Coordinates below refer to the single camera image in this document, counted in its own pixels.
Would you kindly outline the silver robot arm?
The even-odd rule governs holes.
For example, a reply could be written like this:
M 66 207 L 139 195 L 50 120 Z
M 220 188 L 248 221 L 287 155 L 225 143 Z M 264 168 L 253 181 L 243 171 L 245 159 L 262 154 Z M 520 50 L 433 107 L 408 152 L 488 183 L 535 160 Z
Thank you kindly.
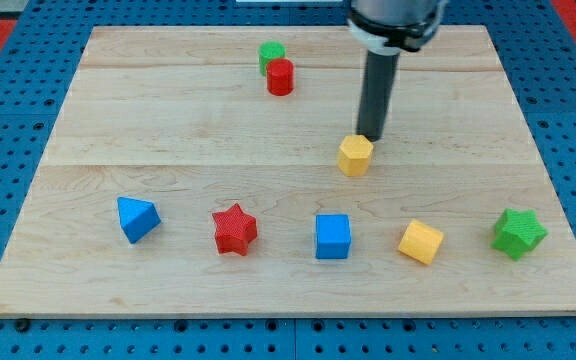
M 351 34 L 366 50 L 355 133 L 381 139 L 399 57 L 421 50 L 437 33 L 446 0 L 354 0 L 348 12 Z

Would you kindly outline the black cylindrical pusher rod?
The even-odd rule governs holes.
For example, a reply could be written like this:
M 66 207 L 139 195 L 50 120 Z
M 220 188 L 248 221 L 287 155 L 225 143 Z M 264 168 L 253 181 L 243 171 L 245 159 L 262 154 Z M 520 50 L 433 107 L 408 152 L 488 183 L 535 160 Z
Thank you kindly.
M 382 137 L 398 61 L 399 55 L 366 55 L 356 134 L 371 142 Z

